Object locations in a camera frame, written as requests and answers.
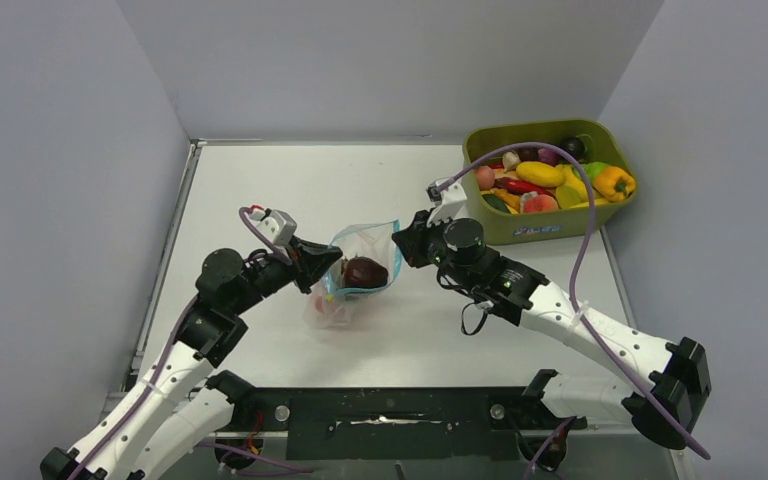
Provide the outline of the red toy chili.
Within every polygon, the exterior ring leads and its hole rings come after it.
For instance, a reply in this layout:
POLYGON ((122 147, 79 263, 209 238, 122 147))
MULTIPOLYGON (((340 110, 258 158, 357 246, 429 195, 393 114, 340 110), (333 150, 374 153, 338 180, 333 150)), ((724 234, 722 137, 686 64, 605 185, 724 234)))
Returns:
POLYGON ((495 179, 494 186, 501 188, 515 195, 525 195, 535 193, 537 195, 549 195, 549 191, 530 182, 514 179, 511 177, 499 177, 495 179))

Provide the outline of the yellow toy mango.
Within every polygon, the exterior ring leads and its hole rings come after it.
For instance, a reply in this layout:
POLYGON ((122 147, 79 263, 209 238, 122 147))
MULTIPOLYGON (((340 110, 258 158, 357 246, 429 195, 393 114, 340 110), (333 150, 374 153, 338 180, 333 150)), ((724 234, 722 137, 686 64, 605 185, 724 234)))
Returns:
POLYGON ((556 167, 539 161, 525 161, 515 169, 517 176, 543 188, 556 188, 565 183, 565 175, 556 167))

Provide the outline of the olive green plastic bin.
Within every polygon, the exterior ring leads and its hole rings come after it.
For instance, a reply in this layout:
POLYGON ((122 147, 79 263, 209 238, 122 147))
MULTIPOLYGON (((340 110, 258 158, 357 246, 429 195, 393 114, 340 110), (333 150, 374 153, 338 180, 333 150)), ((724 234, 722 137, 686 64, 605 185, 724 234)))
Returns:
POLYGON ((598 226, 638 192, 612 134, 588 119, 480 128, 466 137, 463 152, 467 166, 489 157, 461 184, 470 216, 493 245, 584 234, 587 181, 593 184, 598 226))

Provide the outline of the white toy garlic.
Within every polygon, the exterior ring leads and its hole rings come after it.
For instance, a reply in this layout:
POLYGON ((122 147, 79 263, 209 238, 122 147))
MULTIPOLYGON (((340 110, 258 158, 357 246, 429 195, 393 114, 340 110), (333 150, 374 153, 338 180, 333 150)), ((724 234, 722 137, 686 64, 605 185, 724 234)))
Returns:
POLYGON ((522 162, 519 154, 516 151, 507 151, 502 157, 502 165, 506 171, 513 171, 522 162))

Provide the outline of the dark red toy apple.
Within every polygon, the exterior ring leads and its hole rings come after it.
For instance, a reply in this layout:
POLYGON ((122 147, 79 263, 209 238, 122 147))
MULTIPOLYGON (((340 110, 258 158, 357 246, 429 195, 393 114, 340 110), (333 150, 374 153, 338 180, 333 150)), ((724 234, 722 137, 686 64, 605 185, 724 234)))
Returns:
POLYGON ((385 287, 389 282, 389 271, 377 261, 356 256, 342 263, 343 288, 375 289, 385 287))

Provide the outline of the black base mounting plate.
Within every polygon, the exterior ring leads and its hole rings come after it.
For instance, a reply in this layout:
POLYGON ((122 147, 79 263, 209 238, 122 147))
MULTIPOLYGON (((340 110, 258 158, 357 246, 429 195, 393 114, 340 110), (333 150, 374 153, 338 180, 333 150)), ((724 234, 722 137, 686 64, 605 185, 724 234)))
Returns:
POLYGON ((525 387, 259 388, 220 427, 283 438, 290 460, 520 457, 517 439, 562 422, 525 387))

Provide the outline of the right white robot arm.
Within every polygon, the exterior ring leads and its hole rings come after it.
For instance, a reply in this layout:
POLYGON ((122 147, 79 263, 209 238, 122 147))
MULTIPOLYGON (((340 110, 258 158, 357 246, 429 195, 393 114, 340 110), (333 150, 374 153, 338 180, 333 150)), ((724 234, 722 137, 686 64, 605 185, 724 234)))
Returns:
POLYGON ((412 268, 432 266, 441 286, 468 298, 483 316, 551 337, 613 374, 575 381, 549 370, 522 400, 524 417, 545 427, 562 417, 633 426, 672 450, 699 450, 691 433, 711 394, 704 346, 646 334, 574 299, 544 273, 488 246, 478 221, 431 225, 422 210, 391 238, 412 268))

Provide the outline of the purple toy onion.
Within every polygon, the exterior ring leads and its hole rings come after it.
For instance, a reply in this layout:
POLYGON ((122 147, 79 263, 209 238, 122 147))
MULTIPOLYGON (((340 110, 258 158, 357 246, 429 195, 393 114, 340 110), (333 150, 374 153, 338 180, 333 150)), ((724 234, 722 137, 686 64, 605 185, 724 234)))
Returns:
POLYGON ((538 153, 538 160, 544 164, 554 167, 559 163, 558 154, 550 148, 546 148, 546 147, 539 148, 537 153, 538 153))

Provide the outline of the yellow toy banana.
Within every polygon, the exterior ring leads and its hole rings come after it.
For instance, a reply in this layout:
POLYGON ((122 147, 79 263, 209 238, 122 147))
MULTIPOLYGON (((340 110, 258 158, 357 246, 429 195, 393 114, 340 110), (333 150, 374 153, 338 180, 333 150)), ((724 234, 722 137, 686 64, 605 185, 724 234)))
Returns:
POLYGON ((554 187, 554 197, 561 209, 578 208, 588 205, 588 193, 585 182, 579 172, 569 164, 559 164, 554 167, 562 182, 554 187))

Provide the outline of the green toy pepper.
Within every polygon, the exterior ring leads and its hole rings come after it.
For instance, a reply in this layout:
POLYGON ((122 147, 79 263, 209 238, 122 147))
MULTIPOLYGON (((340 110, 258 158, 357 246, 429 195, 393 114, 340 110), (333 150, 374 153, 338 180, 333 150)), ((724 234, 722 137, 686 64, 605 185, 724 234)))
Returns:
POLYGON ((592 161, 582 164, 582 168, 590 181, 593 181, 608 167, 610 167, 609 163, 601 161, 592 161))

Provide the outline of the dark purple toy plum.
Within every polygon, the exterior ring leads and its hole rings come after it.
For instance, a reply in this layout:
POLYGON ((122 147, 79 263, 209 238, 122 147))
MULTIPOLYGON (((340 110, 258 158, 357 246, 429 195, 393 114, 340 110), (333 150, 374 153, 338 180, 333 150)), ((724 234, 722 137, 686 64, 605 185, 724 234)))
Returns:
POLYGON ((558 146, 578 161, 582 161, 586 156, 587 147, 579 137, 564 138, 558 146))

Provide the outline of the clear zip top bag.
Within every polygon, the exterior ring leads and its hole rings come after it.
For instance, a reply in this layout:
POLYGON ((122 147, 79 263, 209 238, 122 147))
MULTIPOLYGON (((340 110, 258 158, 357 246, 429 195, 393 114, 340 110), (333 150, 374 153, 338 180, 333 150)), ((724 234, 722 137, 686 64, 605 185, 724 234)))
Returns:
POLYGON ((403 256, 392 240, 400 222, 352 224, 334 235, 330 244, 342 251, 312 287, 303 318, 317 328, 343 327, 352 322, 369 299, 398 278, 403 256))

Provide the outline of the small pink toy peach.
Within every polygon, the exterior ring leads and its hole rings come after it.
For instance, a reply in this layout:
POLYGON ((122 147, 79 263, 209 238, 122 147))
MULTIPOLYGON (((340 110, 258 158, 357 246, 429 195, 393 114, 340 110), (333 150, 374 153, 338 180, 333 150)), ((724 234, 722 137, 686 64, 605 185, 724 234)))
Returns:
POLYGON ((495 186, 496 172, 488 166, 481 166, 474 171, 477 186, 480 191, 489 191, 495 186))

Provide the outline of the yellow toy bell pepper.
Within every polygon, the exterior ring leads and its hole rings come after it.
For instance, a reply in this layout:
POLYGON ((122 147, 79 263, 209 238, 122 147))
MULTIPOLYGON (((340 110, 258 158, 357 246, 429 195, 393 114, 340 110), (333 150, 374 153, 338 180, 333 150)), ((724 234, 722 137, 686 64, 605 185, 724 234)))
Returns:
POLYGON ((609 202, 627 200, 637 189, 635 178, 620 167, 608 166, 594 178, 593 186, 609 202))

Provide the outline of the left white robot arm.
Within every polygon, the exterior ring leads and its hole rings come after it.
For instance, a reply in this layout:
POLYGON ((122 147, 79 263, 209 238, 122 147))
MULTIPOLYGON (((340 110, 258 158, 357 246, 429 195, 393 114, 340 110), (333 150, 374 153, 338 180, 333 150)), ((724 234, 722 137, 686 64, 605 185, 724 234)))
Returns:
POLYGON ((232 420, 253 386, 220 364, 248 330, 243 313, 293 284, 308 294, 343 256, 337 246, 293 237, 288 262, 229 248, 202 263, 197 294, 158 358, 103 421, 40 464, 45 479, 157 479, 232 420))

